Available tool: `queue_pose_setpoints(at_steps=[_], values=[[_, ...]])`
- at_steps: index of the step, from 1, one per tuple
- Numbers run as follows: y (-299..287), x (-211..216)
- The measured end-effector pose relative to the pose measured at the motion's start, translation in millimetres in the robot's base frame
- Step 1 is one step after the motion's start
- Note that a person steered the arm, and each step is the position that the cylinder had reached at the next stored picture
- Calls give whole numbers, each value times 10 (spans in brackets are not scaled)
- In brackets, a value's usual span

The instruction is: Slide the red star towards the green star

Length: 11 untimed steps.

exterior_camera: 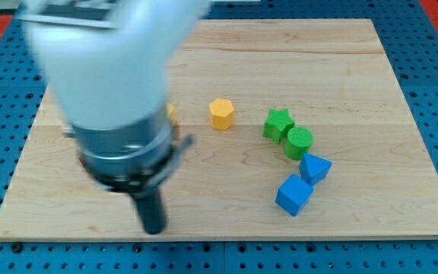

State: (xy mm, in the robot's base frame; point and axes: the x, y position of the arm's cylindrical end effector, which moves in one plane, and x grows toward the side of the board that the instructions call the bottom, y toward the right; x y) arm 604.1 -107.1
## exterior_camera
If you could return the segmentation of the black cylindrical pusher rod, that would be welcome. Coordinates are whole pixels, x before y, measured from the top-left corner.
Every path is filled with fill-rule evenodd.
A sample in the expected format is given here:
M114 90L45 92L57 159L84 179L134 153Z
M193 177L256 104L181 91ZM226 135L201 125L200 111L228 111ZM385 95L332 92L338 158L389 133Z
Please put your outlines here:
M159 234L167 225L159 188L146 193L132 193L131 197L138 211L140 222L147 234Z

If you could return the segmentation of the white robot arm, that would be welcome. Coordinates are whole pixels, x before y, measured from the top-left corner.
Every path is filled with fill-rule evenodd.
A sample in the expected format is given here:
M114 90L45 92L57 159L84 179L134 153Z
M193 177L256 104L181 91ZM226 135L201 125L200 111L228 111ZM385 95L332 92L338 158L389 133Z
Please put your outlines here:
M195 140L180 138L167 115L167 66L210 6L28 1L20 15L82 164L105 190L133 199L149 234L166 226L160 185Z

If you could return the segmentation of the yellow block behind arm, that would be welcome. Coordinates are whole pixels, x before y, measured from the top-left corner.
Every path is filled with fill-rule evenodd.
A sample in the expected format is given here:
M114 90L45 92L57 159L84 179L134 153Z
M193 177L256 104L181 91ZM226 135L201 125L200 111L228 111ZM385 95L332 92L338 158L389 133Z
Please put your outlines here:
M166 110L172 126L177 126L176 108L172 104L166 103Z

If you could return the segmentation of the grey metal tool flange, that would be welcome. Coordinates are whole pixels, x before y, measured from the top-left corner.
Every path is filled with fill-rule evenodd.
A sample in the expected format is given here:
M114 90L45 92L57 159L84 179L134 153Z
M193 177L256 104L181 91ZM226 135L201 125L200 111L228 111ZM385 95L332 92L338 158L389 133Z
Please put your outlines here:
M150 114L115 129L69 126L81 161L104 189L144 193L170 177L195 136L180 139L163 105Z

